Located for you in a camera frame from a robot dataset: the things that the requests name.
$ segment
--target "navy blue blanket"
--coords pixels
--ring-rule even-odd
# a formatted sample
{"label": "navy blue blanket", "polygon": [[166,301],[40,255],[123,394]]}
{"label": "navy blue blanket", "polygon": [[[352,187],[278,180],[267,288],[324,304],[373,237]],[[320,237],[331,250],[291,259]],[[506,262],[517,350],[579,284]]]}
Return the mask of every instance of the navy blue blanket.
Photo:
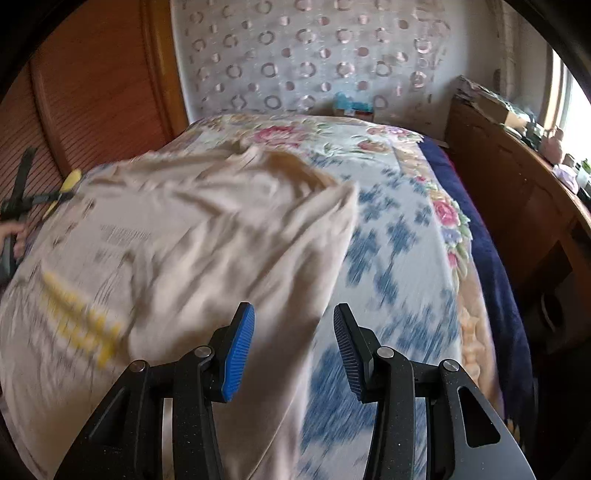
{"label": "navy blue blanket", "polygon": [[439,183],[468,216],[474,240],[472,255],[495,343],[499,383],[505,401],[505,415],[520,425],[531,425],[533,373],[530,347],[515,304],[505,267],[480,214],[474,207],[447,155],[433,140],[419,144]]}

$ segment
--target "floral bedspread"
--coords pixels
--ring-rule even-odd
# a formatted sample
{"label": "floral bedspread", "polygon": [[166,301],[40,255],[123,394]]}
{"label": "floral bedspread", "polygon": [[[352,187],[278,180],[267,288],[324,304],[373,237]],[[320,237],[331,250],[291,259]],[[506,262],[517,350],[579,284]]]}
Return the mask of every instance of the floral bedspread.
{"label": "floral bedspread", "polygon": [[[165,147],[196,152],[227,142],[264,144],[359,183],[358,225],[314,338],[298,479],[362,478],[368,457],[375,405],[362,405],[349,389],[332,326],[338,303],[349,303],[383,345],[430,364],[454,358],[489,399],[497,395],[469,219],[439,185],[417,145],[422,140],[352,118],[233,114],[199,121]],[[415,477],[424,478],[423,401],[416,409]]]}

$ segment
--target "wooden desk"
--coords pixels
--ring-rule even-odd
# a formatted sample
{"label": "wooden desk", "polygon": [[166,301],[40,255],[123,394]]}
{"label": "wooden desk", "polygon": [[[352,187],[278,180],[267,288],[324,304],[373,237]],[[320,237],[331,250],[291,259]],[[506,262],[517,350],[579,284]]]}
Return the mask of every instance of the wooden desk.
{"label": "wooden desk", "polygon": [[[446,141],[520,308],[554,290],[572,271],[580,301],[591,312],[591,213],[555,178],[551,165],[458,99],[452,102]],[[591,337],[587,317],[565,325],[562,343]]]}

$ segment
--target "metal screw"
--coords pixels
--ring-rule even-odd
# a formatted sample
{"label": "metal screw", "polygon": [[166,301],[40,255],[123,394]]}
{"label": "metal screw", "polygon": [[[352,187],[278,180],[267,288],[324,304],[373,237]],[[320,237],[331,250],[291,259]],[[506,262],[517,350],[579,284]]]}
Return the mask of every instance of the metal screw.
{"label": "metal screw", "polygon": [[392,358],[394,356],[394,350],[389,346],[381,346],[378,348],[378,357],[380,358]]}
{"label": "metal screw", "polygon": [[444,360],[443,368],[445,368],[445,370],[448,372],[457,372],[460,369],[460,364],[455,360]]}
{"label": "metal screw", "polygon": [[207,358],[211,354],[212,349],[210,349],[207,345],[198,346],[195,349],[195,356],[198,356],[199,358]]}
{"label": "metal screw", "polygon": [[133,373],[139,373],[141,372],[144,368],[146,368],[147,363],[145,362],[145,360],[135,360],[133,362],[131,362],[131,365],[129,366],[129,369],[133,372]]}

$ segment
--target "human hand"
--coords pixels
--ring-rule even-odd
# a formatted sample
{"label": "human hand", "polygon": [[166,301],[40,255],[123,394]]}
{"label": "human hand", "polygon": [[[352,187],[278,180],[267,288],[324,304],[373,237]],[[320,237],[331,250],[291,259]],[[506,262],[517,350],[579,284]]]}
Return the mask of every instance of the human hand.
{"label": "human hand", "polygon": [[14,257],[21,258],[25,254],[25,241],[28,235],[26,225],[18,222],[0,223],[0,255],[4,250],[4,239],[8,235],[17,236],[17,242],[14,244]]}

